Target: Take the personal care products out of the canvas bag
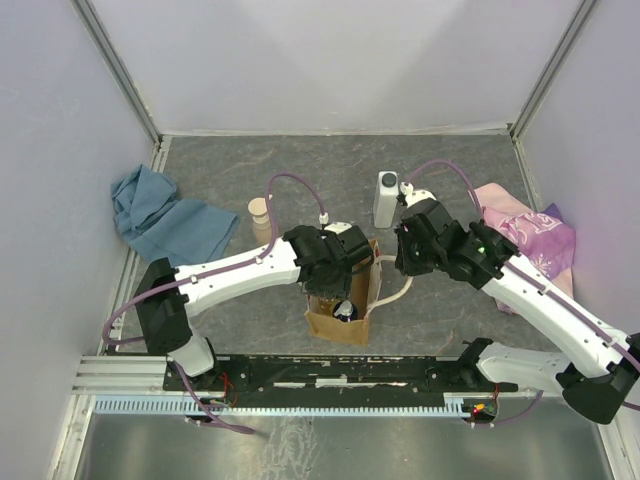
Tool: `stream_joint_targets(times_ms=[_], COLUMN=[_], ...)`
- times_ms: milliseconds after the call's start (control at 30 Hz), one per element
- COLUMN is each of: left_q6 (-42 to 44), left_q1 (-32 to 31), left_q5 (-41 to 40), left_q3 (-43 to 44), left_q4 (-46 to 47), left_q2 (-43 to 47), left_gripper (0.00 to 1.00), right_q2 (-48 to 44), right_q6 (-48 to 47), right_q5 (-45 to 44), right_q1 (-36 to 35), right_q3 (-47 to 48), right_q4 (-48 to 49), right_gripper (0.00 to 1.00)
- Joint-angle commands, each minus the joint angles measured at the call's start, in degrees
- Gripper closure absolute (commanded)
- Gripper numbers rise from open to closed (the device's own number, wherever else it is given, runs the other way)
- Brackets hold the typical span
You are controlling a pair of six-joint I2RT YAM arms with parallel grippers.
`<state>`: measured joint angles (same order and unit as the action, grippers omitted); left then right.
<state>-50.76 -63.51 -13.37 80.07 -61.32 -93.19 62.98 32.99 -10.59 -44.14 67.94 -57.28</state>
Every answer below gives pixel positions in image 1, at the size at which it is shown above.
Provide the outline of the blue cloth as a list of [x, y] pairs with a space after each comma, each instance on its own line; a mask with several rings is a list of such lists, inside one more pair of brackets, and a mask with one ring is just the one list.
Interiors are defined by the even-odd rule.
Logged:
[[110, 187], [115, 228], [143, 260], [166, 258], [174, 267], [220, 259], [234, 235], [237, 214], [183, 198], [163, 173], [140, 165]]

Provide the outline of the amber liquid bottle white cap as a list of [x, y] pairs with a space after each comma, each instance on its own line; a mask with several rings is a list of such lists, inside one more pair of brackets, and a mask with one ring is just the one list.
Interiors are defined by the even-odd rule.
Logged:
[[317, 313], [323, 316], [332, 316], [335, 303], [335, 299], [319, 298]]

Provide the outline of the pink cloth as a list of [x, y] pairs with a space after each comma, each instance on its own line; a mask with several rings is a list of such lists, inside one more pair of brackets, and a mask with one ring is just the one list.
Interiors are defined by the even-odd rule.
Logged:
[[496, 183], [475, 190], [485, 223], [503, 234], [553, 284], [574, 296], [576, 232], [551, 204], [536, 212]]

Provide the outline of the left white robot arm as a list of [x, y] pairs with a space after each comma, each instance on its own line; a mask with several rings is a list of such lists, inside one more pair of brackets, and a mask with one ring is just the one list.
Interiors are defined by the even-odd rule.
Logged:
[[176, 361], [199, 390], [215, 387], [221, 368], [210, 341], [191, 319], [224, 301], [266, 288], [299, 284], [311, 296], [346, 300], [352, 278], [373, 265], [376, 254], [360, 227], [331, 223], [297, 226], [265, 245], [232, 257], [174, 267], [153, 261], [138, 285], [136, 304], [147, 353]]

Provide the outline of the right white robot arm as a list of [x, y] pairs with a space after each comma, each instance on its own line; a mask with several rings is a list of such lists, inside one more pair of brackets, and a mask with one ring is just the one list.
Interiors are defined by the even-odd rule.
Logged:
[[639, 337], [612, 327], [540, 273], [516, 245], [484, 221], [467, 228], [427, 190], [403, 182], [395, 228], [396, 268], [433, 271], [507, 304], [557, 348], [557, 354], [476, 339], [458, 360], [459, 382], [478, 391], [490, 382], [557, 393], [584, 418], [607, 425], [639, 380]]

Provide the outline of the beige pump lotion bottle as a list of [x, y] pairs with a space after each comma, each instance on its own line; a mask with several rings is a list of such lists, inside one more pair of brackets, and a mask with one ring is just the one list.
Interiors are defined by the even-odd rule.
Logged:
[[252, 231], [259, 245], [270, 242], [272, 235], [271, 221], [263, 197], [252, 199], [247, 206], [252, 219]]

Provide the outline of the white bottle grey cap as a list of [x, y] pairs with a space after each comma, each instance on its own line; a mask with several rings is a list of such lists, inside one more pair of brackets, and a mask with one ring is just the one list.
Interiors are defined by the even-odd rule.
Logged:
[[399, 195], [399, 181], [394, 171], [380, 171], [378, 173], [373, 203], [373, 221], [376, 229], [388, 229], [392, 226], [397, 196]]

